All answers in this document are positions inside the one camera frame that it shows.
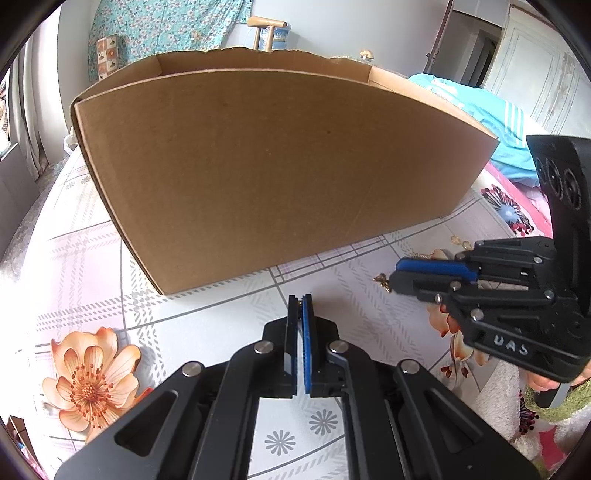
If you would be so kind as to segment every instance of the floral fabric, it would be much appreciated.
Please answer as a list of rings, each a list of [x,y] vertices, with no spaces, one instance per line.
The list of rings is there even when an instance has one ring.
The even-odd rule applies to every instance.
[[[219,48],[252,0],[101,0],[88,43],[89,78],[98,80],[96,41],[119,35],[119,66],[175,50]]]

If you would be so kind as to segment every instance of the white door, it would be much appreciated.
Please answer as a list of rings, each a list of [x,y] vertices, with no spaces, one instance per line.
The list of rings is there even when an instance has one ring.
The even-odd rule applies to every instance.
[[[560,34],[511,8],[483,88],[548,132],[591,138],[591,83]]]

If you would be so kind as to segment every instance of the doorway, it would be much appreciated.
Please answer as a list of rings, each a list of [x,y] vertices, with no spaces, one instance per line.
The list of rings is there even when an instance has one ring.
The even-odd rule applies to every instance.
[[[480,18],[453,11],[430,73],[463,85],[480,87],[491,66],[502,30]]]

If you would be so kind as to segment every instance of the blue gripper pad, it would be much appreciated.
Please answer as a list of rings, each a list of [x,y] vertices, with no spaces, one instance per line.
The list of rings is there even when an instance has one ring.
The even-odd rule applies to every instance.
[[[302,329],[302,345],[304,350],[303,364],[304,364],[304,387],[306,393],[310,393],[312,383],[312,361],[310,358],[310,319],[308,318],[308,308],[306,297],[301,299],[301,329]]]
[[[478,272],[470,270],[468,265],[455,260],[423,260],[420,258],[402,258],[396,264],[396,270],[435,275],[460,277],[470,283],[478,281]]]

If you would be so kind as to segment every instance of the gray flower print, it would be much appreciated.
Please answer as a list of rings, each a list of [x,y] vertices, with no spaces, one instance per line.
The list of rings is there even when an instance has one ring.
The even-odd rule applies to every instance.
[[[281,455],[288,453],[288,450],[293,450],[293,446],[296,444],[293,440],[296,438],[293,435],[290,436],[290,432],[283,432],[279,430],[279,433],[273,432],[273,435],[267,435],[268,440],[265,440],[267,450],[271,453]]]
[[[328,413],[326,410],[323,410],[322,413],[317,411],[316,415],[312,415],[312,420],[309,422],[312,425],[310,430],[314,430],[316,435],[326,435],[336,428],[338,422],[332,410],[329,410]]]

